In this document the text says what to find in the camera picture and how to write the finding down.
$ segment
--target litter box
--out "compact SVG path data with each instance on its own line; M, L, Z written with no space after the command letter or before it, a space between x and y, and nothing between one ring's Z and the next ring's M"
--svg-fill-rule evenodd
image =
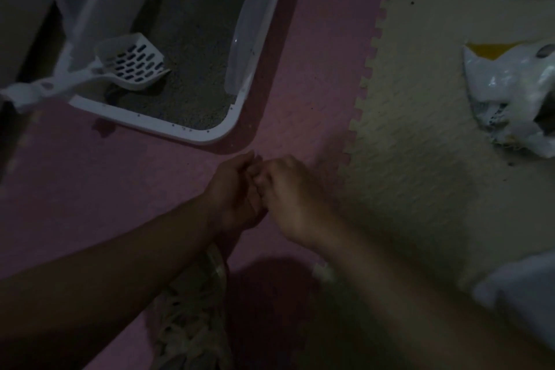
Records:
M56 0L63 16L66 44L54 74L74 70L92 60L94 45L105 38L127 34L146 0ZM236 97L221 122L212 128L195 129L147 114L137 113L89 96L106 91L94 84L71 95L69 103L107 120L176 140L203 145L227 135L239 120L249 94L262 46L278 0L244 0L227 57L221 91Z

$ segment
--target plastic bag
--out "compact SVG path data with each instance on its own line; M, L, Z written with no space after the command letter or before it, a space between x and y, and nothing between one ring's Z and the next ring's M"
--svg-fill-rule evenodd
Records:
M467 44L463 56L472 112L492 142L555 156L555 38Z

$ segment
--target sneaker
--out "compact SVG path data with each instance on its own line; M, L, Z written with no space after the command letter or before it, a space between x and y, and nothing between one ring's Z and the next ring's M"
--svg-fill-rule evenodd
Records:
M226 269L209 246L154 301L160 331L151 370L232 370L225 332Z

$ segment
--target litter scoop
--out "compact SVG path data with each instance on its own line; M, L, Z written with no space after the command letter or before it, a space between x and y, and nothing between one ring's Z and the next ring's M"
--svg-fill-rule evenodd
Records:
M110 81L129 91L141 91L170 71L164 67L164 55L141 33L103 40L94 53L96 58L84 69L30 84L18 82L0 90L0 95L24 112L45 98L66 94L87 82Z

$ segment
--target pink foam mat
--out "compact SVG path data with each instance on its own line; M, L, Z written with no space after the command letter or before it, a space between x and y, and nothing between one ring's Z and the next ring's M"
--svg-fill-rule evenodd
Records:
M291 153L330 188L381 0L279 0L239 124L208 147L98 120L62 102L41 108L0 186L0 276L126 232L198 194L217 164L255 149ZM306 316L317 255L285 240L273 220L225 245L227 313L238 368L284 368ZM147 369L139 316L89 369Z

